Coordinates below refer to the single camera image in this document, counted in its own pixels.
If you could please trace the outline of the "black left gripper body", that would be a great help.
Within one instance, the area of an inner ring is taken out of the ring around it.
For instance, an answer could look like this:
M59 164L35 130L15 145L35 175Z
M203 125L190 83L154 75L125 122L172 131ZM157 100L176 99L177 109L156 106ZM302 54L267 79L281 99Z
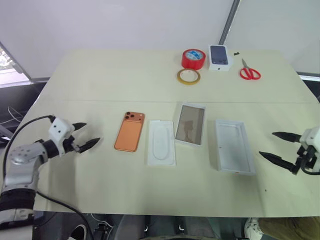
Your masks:
M74 140L75 140L75 138L71 135L69 138L66 138L62 142L62 146L63 146L65 153L69 153L69 152L80 153L81 152L80 146L78 144L76 144L74 142Z

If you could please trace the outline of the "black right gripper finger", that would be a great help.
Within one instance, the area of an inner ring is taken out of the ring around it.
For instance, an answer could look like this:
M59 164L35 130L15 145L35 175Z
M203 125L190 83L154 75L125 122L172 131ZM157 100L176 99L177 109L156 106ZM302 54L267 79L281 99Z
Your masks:
M291 143L299 143L300 138L302 137L301 135L296 133L283 132L283 131L273 132L272 135Z
M284 168L294 175L296 175L299 171L299 160L298 159L295 161L295 164L293 164L292 162L283 160L280 156L277 156L277 155L269 153L269 152L259 151L259 153L260 153L260 155L262 155L265 159L267 159L268 161L270 161L274 165L277 165L281 168Z

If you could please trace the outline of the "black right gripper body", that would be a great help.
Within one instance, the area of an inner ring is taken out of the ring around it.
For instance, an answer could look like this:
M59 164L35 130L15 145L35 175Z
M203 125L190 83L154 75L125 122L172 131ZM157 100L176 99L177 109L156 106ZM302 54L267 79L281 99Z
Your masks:
M307 149L303 146L300 147L303 153L300 158L300 169L307 175L319 175L320 174L320 153L314 146L309 145Z

